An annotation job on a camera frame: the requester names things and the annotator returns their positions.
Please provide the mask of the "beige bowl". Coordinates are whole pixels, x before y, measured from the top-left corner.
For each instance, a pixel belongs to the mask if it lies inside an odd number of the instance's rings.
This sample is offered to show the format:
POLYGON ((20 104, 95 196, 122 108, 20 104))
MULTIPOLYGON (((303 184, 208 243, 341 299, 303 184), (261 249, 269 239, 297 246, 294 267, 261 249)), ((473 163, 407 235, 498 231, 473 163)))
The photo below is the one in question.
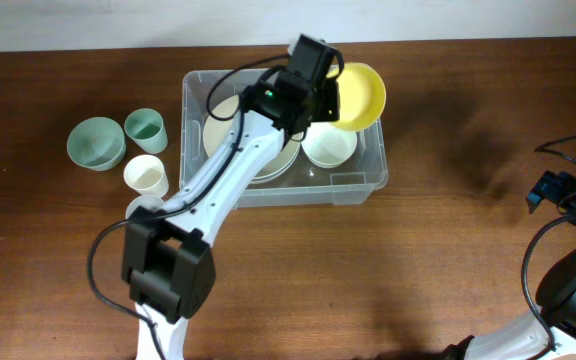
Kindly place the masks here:
MULTIPOLYGON (((226 117, 234 113, 238 105, 238 97, 231 96, 218 104, 212 113, 219 117, 226 117)), ((204 150, 207 155, 211 157, 222 144, 224 138, 229 134, 232 128, 232 121, 219 121, 211 116, 208 116, 203 130, 203 144, 204 150)), ((269 162, 262 170, 260 170, 255 177, 264 177, 277 171, 287 161, 289 161, 295 152, 300 150, 298 142, 289 141, 283 148, 279 155, 277 155, 271 162, 269 162)))
POLYGON ((253 185, 258 185, 258 184, 264 184, 267 182, 270 182, 276 178, 278 178, 279 176, 281 176, 283 173, 285 173, 291 166, 292 164, 295 162, 295 160, 297 159, 297 156, 299 154, 299 150, 297 150, 295 152, 295 154, 293 155, 293 157, 287 161, 281 168, 279 168, 277 171, 270 173, 267 176, 264 177, 255 177, 253 178, 253 180, 251 181, 251 184, 253 185))

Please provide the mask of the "white small bowl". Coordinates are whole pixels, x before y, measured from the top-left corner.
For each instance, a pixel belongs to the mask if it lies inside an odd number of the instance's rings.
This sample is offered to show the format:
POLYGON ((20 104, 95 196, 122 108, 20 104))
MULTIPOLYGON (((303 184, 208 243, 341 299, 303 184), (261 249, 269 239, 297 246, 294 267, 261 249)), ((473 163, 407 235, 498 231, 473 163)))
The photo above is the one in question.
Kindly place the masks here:
POLYGON ((335 168, 347 161, 357 148, 357 134, 317 122, 307 129, 302 149, 309 160, 321 168, 335 168))

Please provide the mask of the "yellow small bowl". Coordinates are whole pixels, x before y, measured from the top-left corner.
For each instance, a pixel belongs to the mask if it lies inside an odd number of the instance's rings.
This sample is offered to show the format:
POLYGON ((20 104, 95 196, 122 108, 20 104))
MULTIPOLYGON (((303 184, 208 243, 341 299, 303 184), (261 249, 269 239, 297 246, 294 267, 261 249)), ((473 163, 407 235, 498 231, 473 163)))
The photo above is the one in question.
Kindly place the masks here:
POLYGON ((331 122, 344 131, 362 131, 381 116, 386 103, 386 87, 376 70, 364 63, 346 63, 339 72, 332 66, 328 78, 337 76, 339 87, 339 119, 331 122))

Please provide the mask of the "mint green cup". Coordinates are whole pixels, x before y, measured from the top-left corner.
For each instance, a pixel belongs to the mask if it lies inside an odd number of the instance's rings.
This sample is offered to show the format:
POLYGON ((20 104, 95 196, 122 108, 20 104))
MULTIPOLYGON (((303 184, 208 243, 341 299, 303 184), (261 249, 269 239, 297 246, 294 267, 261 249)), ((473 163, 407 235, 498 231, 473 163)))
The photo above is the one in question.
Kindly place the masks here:
POLYGON ((124 131, 149 154, 161 153, 168 145, 164 119, 154 109, 141 108, 130 113, 124 122, 124 131))

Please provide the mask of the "cream white cup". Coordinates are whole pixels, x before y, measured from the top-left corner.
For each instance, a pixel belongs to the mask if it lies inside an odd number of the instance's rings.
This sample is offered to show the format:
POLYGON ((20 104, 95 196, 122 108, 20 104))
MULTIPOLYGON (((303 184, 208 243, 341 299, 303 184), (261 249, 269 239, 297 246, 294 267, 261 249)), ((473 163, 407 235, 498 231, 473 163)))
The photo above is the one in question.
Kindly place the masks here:
POLYGON ((132 158, 123 171, 124 182, 141 195, 164 197, 169 191, 169 182, 163 162, 154 155, 139 155, 132 158))

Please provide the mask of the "mint green small bowl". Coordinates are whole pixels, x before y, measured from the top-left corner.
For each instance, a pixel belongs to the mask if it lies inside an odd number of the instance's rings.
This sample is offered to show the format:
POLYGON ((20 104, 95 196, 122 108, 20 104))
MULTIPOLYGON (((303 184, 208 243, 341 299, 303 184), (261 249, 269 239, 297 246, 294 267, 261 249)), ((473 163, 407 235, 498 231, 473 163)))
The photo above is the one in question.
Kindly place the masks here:
POLYGON ((93 117, 79 123, 69 134, 67 153, 78 166, 107 171, 118 165, 126 153, 123 128, 106 117, 93 117))

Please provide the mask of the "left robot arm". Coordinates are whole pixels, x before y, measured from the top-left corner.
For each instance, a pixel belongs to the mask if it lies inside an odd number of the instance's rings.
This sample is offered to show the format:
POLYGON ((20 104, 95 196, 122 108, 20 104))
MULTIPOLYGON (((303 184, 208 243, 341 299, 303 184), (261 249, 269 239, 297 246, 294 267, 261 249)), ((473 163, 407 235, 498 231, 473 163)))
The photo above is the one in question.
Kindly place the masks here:
POLYGON ((227 215, 292 136, 339 118, 329 69, 344 68, 341 52, 302 35, 286 58, 239 93, 231 134, 183 189, 127 221, 121 277, 139 307, 140 359, 182 358, 187 322, 216 280, 211 247, 227 215))

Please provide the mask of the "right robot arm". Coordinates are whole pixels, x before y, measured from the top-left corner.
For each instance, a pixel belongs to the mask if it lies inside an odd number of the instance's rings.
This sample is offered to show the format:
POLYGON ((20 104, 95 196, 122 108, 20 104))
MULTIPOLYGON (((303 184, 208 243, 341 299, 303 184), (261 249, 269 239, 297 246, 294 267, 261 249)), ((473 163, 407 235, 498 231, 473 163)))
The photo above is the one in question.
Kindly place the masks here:
MULTIPOLYGON (((546 142, 536 150, 576 165, 576 135, 546 142)), ((529 211, 544 200, 556 206, 559 217, 538 230, 524 253, 520 280, 529 311, 494 333, 449 345, 441 359, 557 359, 576 354, 576 248, 548 270, 535 295, 528 285, 529 263, 538 242, 558 225, 576 227, 576 175, 545 172, 526 196, 529 211)))

